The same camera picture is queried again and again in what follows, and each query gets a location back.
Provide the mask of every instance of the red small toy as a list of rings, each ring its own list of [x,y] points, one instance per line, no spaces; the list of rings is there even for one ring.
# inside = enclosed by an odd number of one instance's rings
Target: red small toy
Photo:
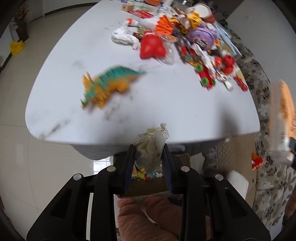
[[[238,86],[242,89],[242,91],[247,91],[248,86],[242,81],[242,79],[238,76],[234,77],[234,80],[237,82]]]
[[[222,59],[219,56],[215,56],[215,65],[217,68],[220,68],[222,66]]]
[[[255,169],[258,169],[262,166],[263,164],[263,158],[259,157],[258,155],[256,155],[254,152],[252,153],[252,169],[253,171]]]
[[[152,180],[151,176],[149,174],[147,174],[147,173],[145,173],[145,179],[148,180],[148,181]]]
[[[235,63],[234,59],[230,55],[227,54],[224,56],[223,62],[225,64],[225,67],[222,70],[222,72],[224,74],[231,74],[234,69],[234,63]]]
[[[141,41],[140,57],[141,58],[164,58],[166,54],[163,42],[156,37],[151,31],[145,31]]]
[[[203,87],[206,87],[208,90],[216,85],[216,81],[213,80],[209,74],[208,69],[203,64],[198,64],[195,67],[195,71],[199,74]]]

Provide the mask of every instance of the white paper roll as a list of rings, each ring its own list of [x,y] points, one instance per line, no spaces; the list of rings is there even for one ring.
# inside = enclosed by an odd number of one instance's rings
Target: white paper roll
[[[246,199],[249,182],[248,180],[237,171],[230,171],[226,175],[226,179],[230,182],[230,184],[237,190],[237,192],[243,197],[243,199]]]

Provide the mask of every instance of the crumpled paper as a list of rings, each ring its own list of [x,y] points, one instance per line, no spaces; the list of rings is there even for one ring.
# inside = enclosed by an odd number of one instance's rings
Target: crumpled paper
[[[132,44],[133,49],[138,49],[140,47],[139,40],[130,34],[128,30],[128,20],[123,22],[123,26],[114,30],[111,34],[111,39],[116,43],[123,43],[123,44]]]
[[[166,123],[161,123],[158,128],[148,128],[145,133],[139,134],[134,142],[136,166],[139,169],[145,168],[148,173],[156,170],[161,163],[163,146],[169,137]]]

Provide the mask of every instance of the floral fabric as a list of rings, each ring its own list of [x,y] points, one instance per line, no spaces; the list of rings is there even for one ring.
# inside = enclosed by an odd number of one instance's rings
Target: floral fabric
[[[255,145],[258,155],[263,157],[263,166],[257,170],[256,194],[253,210],[264,225],[269,229],[277,224],[296,183],[296,171],[286,165],[276,164],[269,151],[269,86],[270,82],[252,52],[242,44],[241,39],[230,30],[232,42],[242,53],[237,60],[246,83],[253,97],[260,121],[260,132],[255,133]],[[219,158],[215,156],[215,148],[210,149],[205,156],[203,169],[209,172],[211,167],[218,166]]]

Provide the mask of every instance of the red toy car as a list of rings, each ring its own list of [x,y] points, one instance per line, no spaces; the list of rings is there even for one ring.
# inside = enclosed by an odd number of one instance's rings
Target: red toy car
[[[203,64],[198,64],[195,67],[195,71],[199,74],[203,87],[206,87],[208,90],[216,85],[216,81],[213,80],[209,74],[208,69]]]

